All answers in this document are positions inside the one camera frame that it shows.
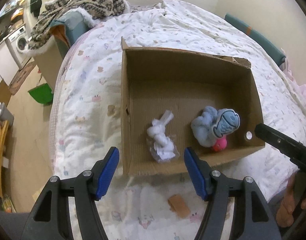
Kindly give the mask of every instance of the green dustpan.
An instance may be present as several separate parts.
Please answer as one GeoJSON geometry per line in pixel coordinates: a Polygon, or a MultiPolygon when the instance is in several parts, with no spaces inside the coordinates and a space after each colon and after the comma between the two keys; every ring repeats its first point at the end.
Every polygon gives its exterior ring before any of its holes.
{"type": "Polygon", "coordinates": [[[39,85],[28,91],[31,97],[40,104],[49,104],[53,100],[52,90],[47,83],[39,85]]]}

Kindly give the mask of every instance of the bed sheet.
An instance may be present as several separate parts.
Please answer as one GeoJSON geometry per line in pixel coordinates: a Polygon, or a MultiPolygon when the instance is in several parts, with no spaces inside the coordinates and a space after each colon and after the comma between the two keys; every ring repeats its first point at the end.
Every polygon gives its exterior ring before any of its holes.
{"type": "MultiPolygon", "coordinates": [[[[55,131],[55,136],[51,135],[55,141],[55,174],[61,179],[90,169],[110,146],[121,145],[122,36],[129,46],[188,49],[248,59],[264,123],[306,145],[306,101],[266,52],[220,17],[183,1],[164,0],[152,8],[101,23],[70,49],[59,73],[50,127],[55,131]]],[[[285,187],[296,167],[266,145],[217,169],[237,179],[252,176],[269,200],[285,187]]],[[[120,163],[108,193],[97,203],[110,240],[194,239],[207,203],[195,194],[187,174],[121,175],[120,163]],[[190,208],[187,219],[179,219],[169,210],[167,199],[174,194],[181,194],[190,208]]],[[[74,237],[81,239],[74,199],[69,202],[74,237]]],[[[232,208],[230,200],[222,239],[229,236],[232,208]]]]}

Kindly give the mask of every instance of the red object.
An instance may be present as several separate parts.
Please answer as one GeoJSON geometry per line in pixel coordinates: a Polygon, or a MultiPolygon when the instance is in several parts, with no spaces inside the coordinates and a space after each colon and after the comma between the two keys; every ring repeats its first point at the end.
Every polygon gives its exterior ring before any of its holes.
{"type": "Polygon", "coordinates": [[[228,142],[226,141],[226,135],[223,136],[221,139],[218,139],[213,146],[213,150],[216,152],[219,152],[221,150],[224,150],[226,146],[228,145],[228,142]]]}

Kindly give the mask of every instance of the washing machine door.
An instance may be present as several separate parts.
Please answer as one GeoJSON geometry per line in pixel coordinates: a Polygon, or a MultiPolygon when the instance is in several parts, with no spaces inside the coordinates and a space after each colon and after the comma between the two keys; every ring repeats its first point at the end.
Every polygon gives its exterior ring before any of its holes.
{"type": "Polygon", "coordinates": [[[20,35],[18,38],[17,38],[17,41],[16,41],[16,48],[17,48],[17,51],[19,53],[23,53],[23,50],[25,50],[28,46],[28,42],[26,40],[26,36],[25,35],[20,35]]]}

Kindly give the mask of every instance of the orange fabric piece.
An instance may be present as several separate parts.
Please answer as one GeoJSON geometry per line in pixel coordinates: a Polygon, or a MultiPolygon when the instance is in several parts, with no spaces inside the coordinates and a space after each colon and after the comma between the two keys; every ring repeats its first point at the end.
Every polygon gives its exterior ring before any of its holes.
{"type": "Polygon", "coordinates": [[[246,29],[246,35],[249,36],[251,34],[252,27],[248,26],[246,29]]]}
{"type": "Polygon", "coordinates": [[[55,38],[62,40],[68,46],[68,48],[70,47],[69,42],[66,39],[66,31],[63,25],[54,26],[50,28],[50,31],[55,38]]]}
{"type": "Polygon", "coordinates": [[[190,209],[186,206],[181,195],[176,194],[170,197],[167,200],[167,203],[170,205],[170,210],[175,212],[180,218],[186,218],[189,214],[191,214],[190,209]]]}

